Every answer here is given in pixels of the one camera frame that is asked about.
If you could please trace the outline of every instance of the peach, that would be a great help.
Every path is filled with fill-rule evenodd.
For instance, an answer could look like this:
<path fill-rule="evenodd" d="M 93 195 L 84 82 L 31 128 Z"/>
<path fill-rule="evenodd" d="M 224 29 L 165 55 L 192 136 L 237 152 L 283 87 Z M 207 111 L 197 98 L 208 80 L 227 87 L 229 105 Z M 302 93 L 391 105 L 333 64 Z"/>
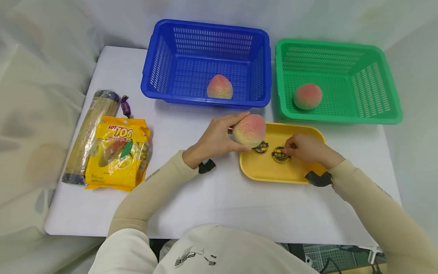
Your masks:
<path fill-rule="evenodd" d="M 261 144 L 266 135 L 266 123 L 262 116 L 250 114 L 233 128 L 236 142 L 254 148 Z"/>
<path fill-rule="evenodd" d="M 207 86 L 207 96 L 211 98 L 231 99 L 233 85 L 222 74 L 214 76 Z"/>
<path fill-rule="evenodd" d="M 319 86 L 305 84 L 297 88 L 293 96 L 293 102 L 302 110 L 312 110 L 316 108 L 322 100 L 322 91 Z"/>

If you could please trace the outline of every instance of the arm sleeve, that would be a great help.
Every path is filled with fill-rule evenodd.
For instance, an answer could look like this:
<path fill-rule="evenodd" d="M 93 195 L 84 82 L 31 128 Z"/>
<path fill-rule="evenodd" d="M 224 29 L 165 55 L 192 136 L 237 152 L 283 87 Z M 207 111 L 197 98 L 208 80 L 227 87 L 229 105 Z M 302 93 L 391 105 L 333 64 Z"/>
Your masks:
<path fill-rule="evenodd" d="M 151 274 L 157 265 L 146 234 L 127 228 L 103 242 L 88 274 Z"/>
<path fill-rule="evenodd" d="M 198 168 L 184 163 L 183 152 L 179 151 L 126 196 L 114 213 L 107 237 L 124 228 L 146 232 L 152 215 L 182 183 L 198 174 Z"/>
<path fill-rule="evenodd" d="M 344 160 L 328 170 L 333 189 L 384 250 L 389 273 L 438 273 L 438 252 L 424 230 L 362 170 Z"/>

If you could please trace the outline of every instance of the person's left hand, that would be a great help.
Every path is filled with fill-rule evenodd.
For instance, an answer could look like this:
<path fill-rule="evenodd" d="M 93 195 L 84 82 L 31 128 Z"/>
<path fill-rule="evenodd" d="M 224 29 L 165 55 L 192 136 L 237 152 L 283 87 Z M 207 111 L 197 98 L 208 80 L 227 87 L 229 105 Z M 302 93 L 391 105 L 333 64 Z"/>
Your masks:
<path fill-rule="evenodd" d="M 248 115 L 247 111 L 214 118 L 199 141 L 184 152 L 184 162 L 191 168 L 196 168 L 201 162 L 211 157 L 233 151 L 250 151 L 250 147 L 236 143 L 228 136 L 228 128 L 233 127 Z"/>

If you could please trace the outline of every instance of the hand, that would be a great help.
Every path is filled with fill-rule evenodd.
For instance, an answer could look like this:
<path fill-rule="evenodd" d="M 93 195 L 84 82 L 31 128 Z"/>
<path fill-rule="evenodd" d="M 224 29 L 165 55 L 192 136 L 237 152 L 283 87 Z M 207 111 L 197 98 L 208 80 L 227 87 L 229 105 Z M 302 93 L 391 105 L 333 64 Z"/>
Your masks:
<path fill-rule="evenodd" d="M 233 127 L 248 115 L 247 111 L 237 115 L 214 118 L 199 141 L 184 152 L 183 160 L 186 165 L 196 168 L 201 162 L 211 157 L 233 151 L 250 151 L 250 147 L 236 143 L 228 136 L 228 128 Z"/>
<path fill-rule="evenodd" d="M 318 162 L 327 169 L 334 168 L 345 160 L 341 154 L 332 150 L 328 145 L 301 133 L 290 137 L 282 152 L 304 162 Z"/>

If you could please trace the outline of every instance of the beige sleeve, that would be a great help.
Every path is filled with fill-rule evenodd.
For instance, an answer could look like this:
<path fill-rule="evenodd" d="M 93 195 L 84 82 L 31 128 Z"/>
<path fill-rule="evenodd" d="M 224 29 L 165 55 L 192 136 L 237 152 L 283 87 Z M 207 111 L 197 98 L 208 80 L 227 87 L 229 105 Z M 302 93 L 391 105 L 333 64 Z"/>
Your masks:
<path fill-rule="evenodd" d="M 438 252 L 424 230 L 362 170 L 345 160 L 328 170 L 347 201 L 384 250 L 388 273 L 438 273 Z"/>
<path fill-rule="evenodd" d="M 184 163 L 183 152 L 179 151 L 125 197 L 114 213 L 107 237 L 124 228 L 146 232 L 148 220 L 169 196 L 198 174 L 198 168 Z"/>

